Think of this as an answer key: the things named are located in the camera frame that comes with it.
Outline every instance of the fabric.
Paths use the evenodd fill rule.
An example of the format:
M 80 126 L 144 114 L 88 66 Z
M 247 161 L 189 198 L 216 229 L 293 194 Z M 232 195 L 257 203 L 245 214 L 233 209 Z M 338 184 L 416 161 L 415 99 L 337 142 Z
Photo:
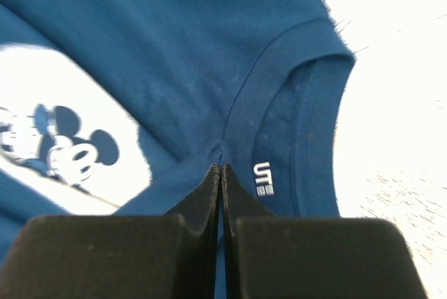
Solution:
M 212 163 L 275 214 L 338 216 L 354 60 L 321 0 L 0 0 L 0 24 L 0 259 L 40 214 L 163 214 Z

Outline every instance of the white print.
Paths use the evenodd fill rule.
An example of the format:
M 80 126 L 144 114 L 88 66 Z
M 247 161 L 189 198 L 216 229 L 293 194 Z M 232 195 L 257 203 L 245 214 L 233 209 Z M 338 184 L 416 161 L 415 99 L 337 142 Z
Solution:
M 73 214 L 111 214 L 150 186 L 150 136 L 67 56 L 0 45 L 0 83 L 2 174 Z
M 270 163 L 258 163 L 253 167 L 254 174 L 256 175 L 256 190 L 258 196 L 273 196 L 273 179 L 272 171 L 270 170 Z

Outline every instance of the seam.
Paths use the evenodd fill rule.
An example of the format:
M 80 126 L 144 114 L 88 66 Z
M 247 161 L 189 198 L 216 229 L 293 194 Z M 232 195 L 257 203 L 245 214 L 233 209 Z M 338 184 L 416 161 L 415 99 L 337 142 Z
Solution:
M 307 64 L 307 67 L 304 71 L 303 74 L 303 80 L 301 82 L 301 88 L 300 91 L 298 92 L 298 97 L 297 100 L 295 101 L 295 113 L 293 115 L 293 127 L 292 127 L 292 135 L 291 135 L 291 142 L 292 142 L 292 151 L 290 153 L 291 156 L 291 188 L 292 188 L 292 196 L 293 196 L 293 209 L 295 210 L 295 214 L 300 216 L 302 212 L 300 212 L 300 207 L 298 205 L 298 196 L 297 196 L 297 186 L 296 186 L 296 182 L 297 182 L 297 172 L 296 172 L 296 149 L 297 149 L 297 129 L 298 129 L 298 117 L 300 114 L 300 106 L 301 106 L 301 102 L 302 102 L 302 98 L 305 95 L 306 89 L 307 89 L 307 85 L 309 84 L 309 78 L 310 78 L 310 74 L 312 72 L 312 69 L 314 68 L 315 65 L 315 61 L 311 61 L 309 64 Z M 301 160 L 305 161 L 306 159 L 306 154 L 307 153 L 307 148 L 305 149 L 305 151 L 302 152 L 302 156 L 301 156 Z M 305 205 L 307 205 L 307 196 L 305 195 Z
M 315 67 L 315 65 L 316 65 L 316 61 L 314 61 L 311 70 Z M 314 97 L 315 97 L 315 93 L 316 93 L 315 89 L 318 88 L 318 83 L 320 82 L 320 79 L 317 78 L 316 80 L 313 80 L 313 81 L 314 81 L 314 85 L 311 87 L 311 89 L 310 90 L 308 89 L 307 91 L 304 90 L 304 92 L 302 94 L 303 97 L 306 96 L 308 98 L 309 102 L 314 102 Z M 304 124 L 304 130 L 306 130 L 306 131 L 309 130 L 309 123 L 310 123 L 311 117 L 313 115 L 313 112 L 314 112 L 313 107 L 309 107 L 309 109 L 305 110 L 305 116 L 304 116 L 303 124 Z M 308 177 L 307 173 L 309 171 L 308 170 L 309 162 L 306 160 L 308 158 L 307 154 L 309 152 L 309 142 L 306 141 L 307 137 L 308 137 L 308 135 L 301 136 L 300 144 L 303 145 L 302 146 L 303 151 L 302 151 L 302 156 L 301 156 L 301 160 L 303 162 L 303 165 L 302 165 L 303 166 L 303 168 L 302 168 L 302 170 L 303 170 L 303 175 L 302 175 L 302 195 L 303 195 L 303 198 L 304 198 L 303 205 L 305 205 L 305 216 L 309 217 L 309 213 L 310 213 L 309 208 L 311 207 L 311 205 L 309 204 L 309 189 L 308 189 L 308 187 L 309 187 L 309 180 L 307 179 L 307 177 Z
M 324 17 L 322 17 L 322 18 L 314 18 L 314 19 L 312 19 L 312 20 L 307 20 L 307 21 L 305 21 L 305 22 L 301 22 L 301 23 L 299 23 L 299 24 L 295 24 L 295 25 L 293 25 L 292 27 L 289 27 L 288 29 L 282 31 L 280 34 L 278 34 L 277 36 L 275 36 L 275 37 L 274 37 L 274 38 L 273 38 L 273 39 L 272 39 L 272 40 L 265 46 L 264 50 L 259 54 L 258 58 L 256 58 L 256 61 L 253 63 L 253 66 L 250 68 L 250 71 L 248 72 L 247 76 L 245 77 L 244 82 L 242 83 L 241 87 L 240 87 L 239 90 L 237 91 L 237 94 L 236 94 L 236 96 L 235 96 L 235 98 L 234 98 L 234 100 L 233 100 L 233 103 L 231 104 L 230 110 L 228 111 L 228 114 L 227 114 L 227 117 L 226 117 L 226 120 L 225 120 L 225 127 L 223 128 L 222 139 L 225 139 L 225 135 L 226 135 L 226 132 L 227 132 L 227 127 L 228 127 L 228 122 L 229 122 L 229 120 L 230 120 L 230 116 L 231 116 L 231 114 L 232 114 L 232 112 L 233 112 L 233 108 L 234 108 L 234 106 L 235 106 L 235 103 L 236 103 L 237 99 L 238 99 L 239 96 L 240 96 L 240 92 L 241 92 L 242 89 L 244 88 L 245 83 L 247 82 L 249 76 L 253 73 L 253 70 L 254 70 L 255 66 L 256 66 L 257 63 L 259 62 L 259 59 L 261 59 L 261 57 L 264 55 L 265 51 L 267 51 L 268 48 L 269 48 L 269 47 L 270 47 L 276 40 L 278 40 L 280 37 L 282 37 L 283 35 L 285 35 L 287 32 L 289 32 L 289 31 L 291 31 L 291 30 L 294 30 L 295 28 L 298 28 L 298 27 L 300 27 L 300 26 L 302 26 L 302 25 L 304 25 L 304 24 L 307 24 L 307 23 L 310 23 L 310 22 L 317 22 L 317 21 L 327 22 L 328 19 L 327 19 L 327 18 L 324 18 Z

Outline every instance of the ut logo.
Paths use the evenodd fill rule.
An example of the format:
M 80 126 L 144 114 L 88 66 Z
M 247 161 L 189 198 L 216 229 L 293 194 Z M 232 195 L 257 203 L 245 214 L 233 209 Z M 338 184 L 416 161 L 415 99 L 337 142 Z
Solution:
M 253 167 L 256 175 L 256 192 L 258 196 L 273 196 L 273 179 L 270 163 L 258 163 Z

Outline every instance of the blue t-shirt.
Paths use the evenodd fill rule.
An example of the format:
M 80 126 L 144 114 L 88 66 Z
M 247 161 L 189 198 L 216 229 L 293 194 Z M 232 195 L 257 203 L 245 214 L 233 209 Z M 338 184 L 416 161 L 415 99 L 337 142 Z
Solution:
M 0 0 L 0 261 L 32 217 L 163 214 L 212 163 L 336 217 L 353 63 L 321 0 Z

